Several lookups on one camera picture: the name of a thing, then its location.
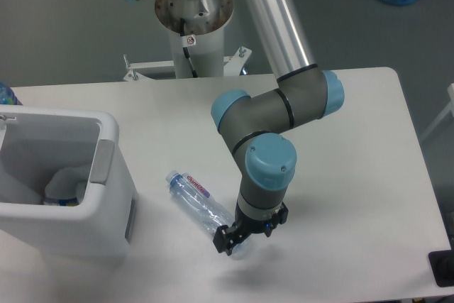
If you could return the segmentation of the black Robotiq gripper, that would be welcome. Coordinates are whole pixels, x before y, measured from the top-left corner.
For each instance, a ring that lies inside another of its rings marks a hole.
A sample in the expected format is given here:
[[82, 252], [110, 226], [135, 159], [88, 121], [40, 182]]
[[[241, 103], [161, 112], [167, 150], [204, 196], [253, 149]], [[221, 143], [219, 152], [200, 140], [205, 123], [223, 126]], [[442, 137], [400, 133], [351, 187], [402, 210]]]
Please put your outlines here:
[[216, 229], [213, 244], [218, 253], [237, 254], [245, 249], [245, 241], [251, 234], [272, 232], [287, 222], [289, 210], [284, 202], [271, 209], [257, 209], [247, 202], [238, 200], [235, 210], [235, 223], [222, 225]]

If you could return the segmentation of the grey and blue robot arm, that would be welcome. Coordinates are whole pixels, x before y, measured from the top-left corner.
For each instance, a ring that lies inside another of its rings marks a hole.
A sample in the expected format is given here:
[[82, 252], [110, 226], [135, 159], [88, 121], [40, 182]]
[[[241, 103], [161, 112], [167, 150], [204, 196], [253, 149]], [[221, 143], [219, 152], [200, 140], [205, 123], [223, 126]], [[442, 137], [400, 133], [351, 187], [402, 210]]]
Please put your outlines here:
[[[216, 129], [242, 175], [234, 222], [214, 234], [217, 251], [226, 254], [253, 234], [270, 235], [287, 220], [284, 195], [297, 156], [282, 134], [332, 114], [345, 98], [336, 74], [318, 68], [292, 0], [246, 1], [277, 87], [256, 97], [231, 90], [211, 107]], [[155, 0], [178, 78], [224, 73], [223, 28], [232, 14], [233, 0]]]

